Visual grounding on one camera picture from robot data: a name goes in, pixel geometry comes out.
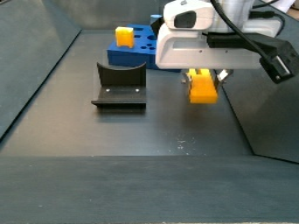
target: gray wall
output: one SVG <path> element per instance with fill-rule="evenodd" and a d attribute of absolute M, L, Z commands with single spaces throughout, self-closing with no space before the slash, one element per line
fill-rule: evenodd
<path fill-rule="evenodd" d="M 299 52 L 299 21 L 285 19 L 279 38 Z M 263 68 L 238 70 L 225 89 L 254 152 L 299 163 L 299 75 L 277 85 Z"/>
<path fill-rule="evenodd" d="M 52 0 L 83 29 L 115 29 L 131 23 L 149 25 L 171 0 Z"/>
<path fill-rule="evenodd" d="M 51 1 L 0 4 L 0 137 L 79 32 Z"/>

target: yellow peg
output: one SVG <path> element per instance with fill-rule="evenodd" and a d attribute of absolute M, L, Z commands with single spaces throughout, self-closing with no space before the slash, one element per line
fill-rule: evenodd
<path fill-rule="evenodd" d="M 117 28 L 117 46 L 129 46 L 133 48 L 135 45 L 135 29 L 131 27 Z"/>
<path fill-rule="evenodd" d="M 219 95 L 214 86 L 210 69 L 190 69 L 191 76 L 191 103 L 217 103 Z"/>

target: black holder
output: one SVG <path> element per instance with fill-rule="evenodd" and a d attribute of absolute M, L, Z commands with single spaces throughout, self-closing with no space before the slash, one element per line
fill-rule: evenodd
<path fill-rule="evenodd" d="M 98 63 L 101 90 L 91 103 L 103 109 L 146 109 L 146 63 L 126 70 Z"/>

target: black cable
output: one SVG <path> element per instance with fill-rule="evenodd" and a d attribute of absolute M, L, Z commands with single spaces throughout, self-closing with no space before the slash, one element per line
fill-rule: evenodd
<path fill-rule="evenodd" d="M 249 14 L 249 18 L 274 18 L 278 17 L 282 21 L 282 26 L 279 28 L 279 31 L 277 33 L 277 35 L 281 34 L 282 30 L 286 28 L 286 18 L 275 13 L 274 11 L 269 10 L 269 11 L 251 11 Z"/>
<path fill-rule="evenodd" d="M 269 6 L 270 4 L 277 3 L 278 1 L 279 1 L 279 0 L 273 0 L 273 1 L 270 1 L 269 3 L 262 3 L 262 4 L 259 4 L 259 5 L 254 5 L 254 6 L 253 6 L 253 9 L 258 9 L 258 8 L 266 7 L 266 6 Z"/>
<path fill-rule="evenodd" d="M 251 46 L 251 48 L 255 50 L 255 52 L 261 55 L 261 57 L 265 59 L 265 61 L 271 64 L 271 60 L 267 57 L 267 54 L 265 53 L 265 51 L 262 50 L 262 48 L 254 43 L 254 41 L 247 37 L 247 35 L 242 32 L 242 30 L 230 21 L 226 13 L 225 13 L 225 11 L 223 11 L 223 9 L 221 7 L 221 4 L 217 2 L 217 0 L 210 0 L 210 2 L 213 4 L 213 6 L 214 6 L 215 11 L 219 13 L 221 18 L 223 19 L 223 21 L 229 25 L 230 29 L 247 42 L 247 44 Z"/>
<path fill-rule="evenodd" d="M 281 14 L 275 14 L 275 17 L 281 18 L 281 21 L 282 21 L 282 26 L 281 26 L 281 29 L 277 33 L 277 35 L 279 35 L 282 30 L 286 28 L 286 18 Z"/>

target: blue block holder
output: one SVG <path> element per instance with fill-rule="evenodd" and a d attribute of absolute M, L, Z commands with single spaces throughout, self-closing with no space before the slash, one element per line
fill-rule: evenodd
<path fill-rule="evenodd" d="M 161 69 L 155 64 L 157 37 L 150 25 L 130 24 L 135 29 L 135 46 L 118 47 L 114 41 L 107 49 L 109 64 L 123 67 L 138 67 L 146 63 L 146 68 L 179 73 L 181 69 Z"/>

